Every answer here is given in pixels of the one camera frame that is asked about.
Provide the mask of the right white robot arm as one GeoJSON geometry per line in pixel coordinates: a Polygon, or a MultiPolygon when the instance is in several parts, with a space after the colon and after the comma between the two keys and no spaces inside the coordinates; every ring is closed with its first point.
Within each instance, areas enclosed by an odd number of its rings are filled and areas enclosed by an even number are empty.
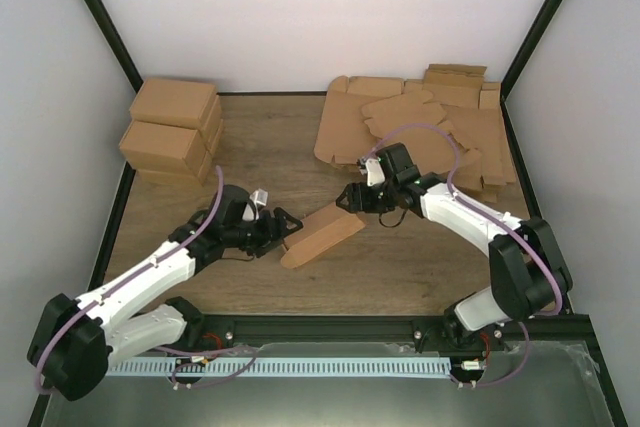
{"type": "Polygon", "coordinates": [[[573,280],[551,226],[498,212],[435,173],[423,174],[396,143],[362,158],[365,180],[336,199],[349,213],[382,216],[395,209],[437,223],[476,247],[489,262],[490,284],[450,306],[444,336],[458,350],[472,346],[491,324],[524,321],[552,305],[562,308],[573,280]]]}

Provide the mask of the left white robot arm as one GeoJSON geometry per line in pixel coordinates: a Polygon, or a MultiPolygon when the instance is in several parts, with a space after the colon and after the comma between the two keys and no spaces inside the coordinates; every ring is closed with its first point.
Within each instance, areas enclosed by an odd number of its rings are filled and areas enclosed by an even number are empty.
{"type": "Polygon", "coordinates": [[[172,299],[149,314],[142,308],[221,260],[229,249],[255,259],[303,227],[267,194],[235,185],[219,188],[210,206],[177,227],[148,257],[116,279],[76,298],[58,294],[44,306],[27,351],[36,385],[69,401],[90,393],[107,371],[140,353],[176,344],[196,349],[204,339],[199,311],[172,299]]]}

